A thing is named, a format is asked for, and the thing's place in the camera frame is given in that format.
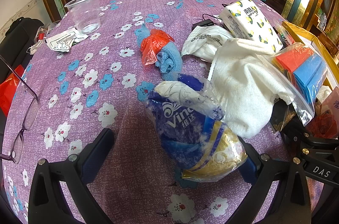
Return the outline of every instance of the tissue pack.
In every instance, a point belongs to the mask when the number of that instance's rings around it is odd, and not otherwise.
[[[247,158],[238,137],[220,120],[224,111],[204,78],[179,74],[151,91],[145,107],[160,144],[182,178],[214,182],[239,167]]]
[[[278,35],[252,0],[238,0],[226,6],[219,18],[236,38],[262,42],[274,52],[282,49]]]

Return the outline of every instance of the crumpled white packet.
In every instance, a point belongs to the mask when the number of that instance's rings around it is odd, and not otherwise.
[[[204,61],[212,62],[218,47],[222,46],[233,35],[218,26],[197,26],[184,43],[181,56],[194,55]]]
[[[69,52],[72,44],[79,43],[86,39],[88,35],[82,35],[75,27],[59,33],[45,40],[47,46],[53,51]]]

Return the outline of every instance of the purple floral tablecloth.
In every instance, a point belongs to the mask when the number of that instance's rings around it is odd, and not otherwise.
[[[101,27],[88,39],[69,53],[51,51],[45,44],[38,49],[23,77],[40,98],[41,108],[31,130],[24,133],[19,164],[2,162],[9,203],[23,223],[28,221],[29,190],[38,160],[63,161],[79,153],[104,127],[113,130],[116,142],[88,188],[114,223],[225,223],[250,185],[238,171],[215,183],[180,178],[144,111],[147,93],[162,79],[154,65],[142,66],[134,30],[143,23],[148,29],[164,30],[181,51],[202,14],[218,15],[222,4],[235,1],[100,0]],[[271,24],[284,20],[265,3],[254,2]],[[65,15],[50,35],[73,25]],[[200,59],[183,57],[183,73],[207,77],[208,70]],[[7,119],[4,154],[10,152],[31,100],[20,84]],[[269,125],[248,142],[259,153],[287,159],[279,133]],[[276,186],[272,184],[257,220],[268,210]],[[65,183],[62,188],[74,216],[82,220]],[[322,186],[309,180],[309,188],[314,207]]]

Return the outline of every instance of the white towel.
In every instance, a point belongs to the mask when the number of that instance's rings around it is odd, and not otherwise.
[[[255,136],[269,122],[277,96],[286,104],[294,97],[256,54],[271,55],[272,50],[252,40],[229,39],[218,48],[208,75],[225,110],[222,121],[244,138]]]

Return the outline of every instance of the red plastic wrapper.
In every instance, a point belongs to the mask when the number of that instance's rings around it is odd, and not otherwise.
[[[15,69],[15,72],[19,76],[22,76],[24,68],[19,65]],[[6,117],[10,111],[12,100],[19,82],[20,80],[12,73],[2,84],[0,84],[0,107]]]
[[[335,139],[339,134],[334,115],[328,113],[314,117],[306,126],[306,129],[318,138]]]
[[[141,43],[142,64],[149,65],[155,63],[158,60],[157,54],[170,41],[174,42],[174,39],[169,34],[162,30],[152,29],[150,36],[145,38]]]

